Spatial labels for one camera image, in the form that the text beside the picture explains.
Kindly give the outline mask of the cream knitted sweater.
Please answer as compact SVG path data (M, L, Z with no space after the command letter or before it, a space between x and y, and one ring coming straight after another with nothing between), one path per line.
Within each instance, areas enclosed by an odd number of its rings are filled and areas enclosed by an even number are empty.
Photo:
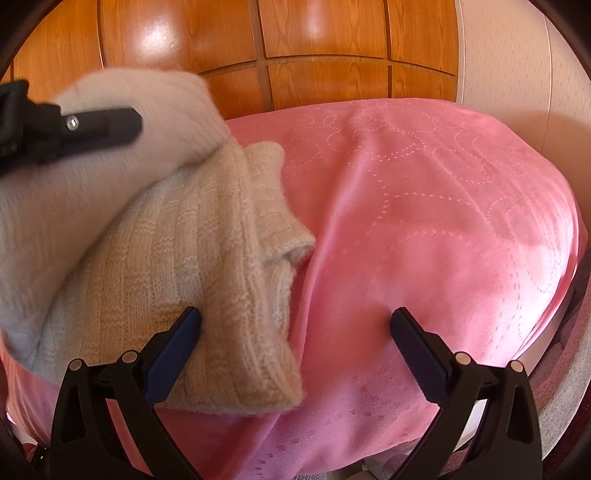
M84 147L1 179L1 341L32 374L113 361L188 306L201 338L168 402L263 414L301 404L287 337L290 289L314 236L290 211L284 153L242 146L207 83L181 71L105 69L56 100L61 116L129 107L124 146Z

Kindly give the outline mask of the pink bedspread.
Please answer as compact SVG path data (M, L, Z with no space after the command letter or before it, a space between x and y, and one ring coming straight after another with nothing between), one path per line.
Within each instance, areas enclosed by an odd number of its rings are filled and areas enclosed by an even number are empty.
M208 479L287 479L412 446L435 413L389 337L405 306L455 350L532 365L587 231L559 170L496 119L376 100L231 122L286 150L295 216L315 234L291 294L304 402L263 417L163 409Z

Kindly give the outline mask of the orange wooden wardrobe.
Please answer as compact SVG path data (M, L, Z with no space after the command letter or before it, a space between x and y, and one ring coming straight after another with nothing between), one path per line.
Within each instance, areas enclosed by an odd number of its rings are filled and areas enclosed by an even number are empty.
M373 98L454 100L452 1L5 1L1 78L47 100L101 68L203 76L221 114Z

